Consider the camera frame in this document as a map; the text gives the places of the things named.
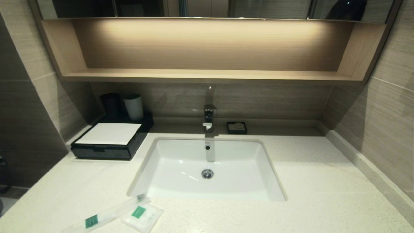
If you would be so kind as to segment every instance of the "white cup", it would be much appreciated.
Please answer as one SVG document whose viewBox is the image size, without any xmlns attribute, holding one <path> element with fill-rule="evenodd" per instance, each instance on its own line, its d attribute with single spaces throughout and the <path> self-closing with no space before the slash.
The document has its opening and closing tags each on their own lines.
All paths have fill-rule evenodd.
<svg viewBox="0 0 414 233">
<path fill-rule="evenodd" d="M 142 98 L 140 94 L 123 95 L 125 107 L 128 111 L 128 116 L 133 121 L 142 120 L 144 118 L 144 111 L 142 110 Z"/>
</svg>

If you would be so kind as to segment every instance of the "speckled countertop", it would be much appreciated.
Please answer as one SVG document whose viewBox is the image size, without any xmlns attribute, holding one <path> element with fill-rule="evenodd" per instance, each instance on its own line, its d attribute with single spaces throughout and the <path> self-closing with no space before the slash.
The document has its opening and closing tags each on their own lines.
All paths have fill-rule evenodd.
<svg viewBox="0 0 414 233">
<path fill-rule="evenodd" d="M 254 135 L 217 138 L 261 140 L 286 192 L 286 202 L 152 199 L 153 205 L 165 210 L 152 232 L 414 231 L 374 185 L 315 129 L 262 130 L 264 133 L 253 129 L 249 132 Z M 152 131 L 162 133 L 148 134 L 131 161 L 77 160 L 69 153 L 0 218 L 0 232 L 60 232 L 127 200 L 127 191 L 154 138 L 204 137 L 172 133 L 174 130 L 162 125 Z M 115 220 L 94 232 L 137 231 Z"/>
</svg>

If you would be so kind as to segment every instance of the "white sink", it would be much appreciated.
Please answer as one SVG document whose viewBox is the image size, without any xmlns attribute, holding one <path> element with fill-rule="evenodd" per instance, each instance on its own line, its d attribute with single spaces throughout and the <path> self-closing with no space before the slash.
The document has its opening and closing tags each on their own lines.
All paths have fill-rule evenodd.
<svg viewBox="0 0 414 233">
<path fill-rule="evenodd" d="M 213 171 L 210 179 L 202 176 L 205 169 Z M 144 192 L 157 198 L 285 201 L 257 141 L 157 139 L 128 194 Z"/>
</svg>

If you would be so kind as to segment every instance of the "beige wall tile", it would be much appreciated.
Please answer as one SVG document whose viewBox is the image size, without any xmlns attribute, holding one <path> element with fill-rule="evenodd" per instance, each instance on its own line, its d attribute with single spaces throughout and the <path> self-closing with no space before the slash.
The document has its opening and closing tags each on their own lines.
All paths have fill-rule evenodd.
<svg viewBox="0 0 414 233">
<path fill-rule="evenodd" d="M 89 83 L 61 82 L 53 73 L 33 80 L 33 84 L 65 141 L 101 114 Z"/>
<path fill-rule="evenodd" d="M 10 167 L 14 186 L 31 187 L 44 176 L 66 153 L 34 151 L 0 151 Z"/>
<path fill-rule="evenodd" d="M 208 97 L 220 118 L 319 119 L 330 86 L 209 85 L 178 83 L 91 83 L 99 97 L 137 92 L 157 117 L 202 117 Z"/>
<path fill-rule="evenodd" d="M 414 92 L 375 78 L 335 86 L 323 121 L 414 200 Z"/>
<path fill-rule="evenodd" d="M 27 0 L 0 0 L 0 12 L 31 79 L 54 72 Z"/>
<path fill-rule="evenodd" d="M 67 152 L 31 81 L 0 84 L 0 149 Z"/>
<path fill-rule="evenodd" d="M 414 90 L 414 0 L 404 0 L 372 76 Z"/>
<path fill-rule="evenodd" d="M 12 38 L 0 14 L 0 81 L 29 80 Z"/>
</svg>

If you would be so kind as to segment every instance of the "sink drain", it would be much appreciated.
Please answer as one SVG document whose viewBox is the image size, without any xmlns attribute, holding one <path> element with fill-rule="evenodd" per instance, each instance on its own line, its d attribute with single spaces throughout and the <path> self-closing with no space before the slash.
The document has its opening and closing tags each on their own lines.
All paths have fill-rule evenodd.
<svg viewBox="0 0 414 233">
<path fill-rule="evenodd" d="M 201 176 L 202 176 L 204 179 L 211 179 L 211 178 L 213 178 L 213 176 L 214 176 L 214 172 L 213 172 L 212 170 L 210 170 L 210 169 L 204 169 L 204 170 L 201 172 Z"/>
</svg>

